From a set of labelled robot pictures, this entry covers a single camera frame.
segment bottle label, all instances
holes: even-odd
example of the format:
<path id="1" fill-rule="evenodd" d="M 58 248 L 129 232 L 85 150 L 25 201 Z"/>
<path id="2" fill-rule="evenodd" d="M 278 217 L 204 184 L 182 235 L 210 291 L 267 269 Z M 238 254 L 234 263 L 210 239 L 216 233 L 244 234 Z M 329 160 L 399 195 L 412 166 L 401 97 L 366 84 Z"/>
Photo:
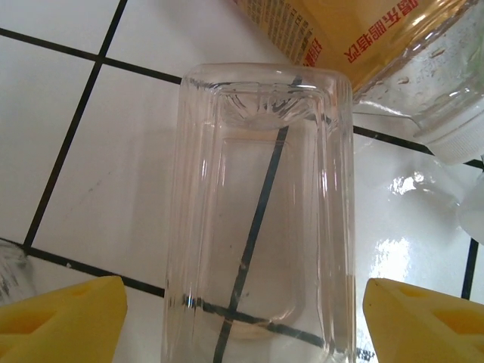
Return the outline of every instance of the bottle label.
<path id="1" fill-rule="evenodd" d="M 293 64 L 337 70 L 358 91 L 466 0 L 234 0 Z"/>

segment clear plastic bottle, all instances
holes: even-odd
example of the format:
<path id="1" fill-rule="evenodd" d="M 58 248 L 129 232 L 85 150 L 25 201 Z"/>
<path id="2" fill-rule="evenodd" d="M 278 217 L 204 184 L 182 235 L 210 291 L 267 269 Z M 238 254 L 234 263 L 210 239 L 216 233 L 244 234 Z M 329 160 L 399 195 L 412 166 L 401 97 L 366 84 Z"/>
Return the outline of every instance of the clear plastic bottle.
<path id="1" fill-rule="evenodd" d="M 410 117 L 415 138 L 448 164 L 484 154 L 484 0 L 468 0 L 412 42 L 355 95 Z"/>

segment bottle cap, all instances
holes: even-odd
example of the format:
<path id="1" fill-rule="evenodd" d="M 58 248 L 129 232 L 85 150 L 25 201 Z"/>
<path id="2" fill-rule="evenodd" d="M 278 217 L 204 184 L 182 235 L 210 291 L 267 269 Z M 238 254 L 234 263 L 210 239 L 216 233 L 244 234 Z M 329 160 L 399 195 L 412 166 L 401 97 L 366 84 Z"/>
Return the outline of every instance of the bottle cap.
<path id="1" fill-rule="evenodd" d="M 484 98 L 415 136 L 446 164 L 465 163 L 484 154 Z"/>

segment tile floor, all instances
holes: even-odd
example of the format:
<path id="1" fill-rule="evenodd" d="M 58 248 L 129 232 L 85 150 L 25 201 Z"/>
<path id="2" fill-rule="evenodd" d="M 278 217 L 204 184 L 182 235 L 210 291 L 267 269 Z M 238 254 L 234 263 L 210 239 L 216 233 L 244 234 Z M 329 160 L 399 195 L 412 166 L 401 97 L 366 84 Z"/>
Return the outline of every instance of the tile floor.
<path id="1" fill-rule="evenodd" d="M 116 363 L 160 361 L 176 83 L 229 61 L 286 63 L 227 0 L 0 3 L 0 238 L 41 291 L 125 278 Z M 455 219 L 482 164 L 442 165 L 409 120 L 354 121 L 358 306 L 368 277 L 484 303 L 484 248 Z M 376 362 L 357 319 L 358 361 Z"/>

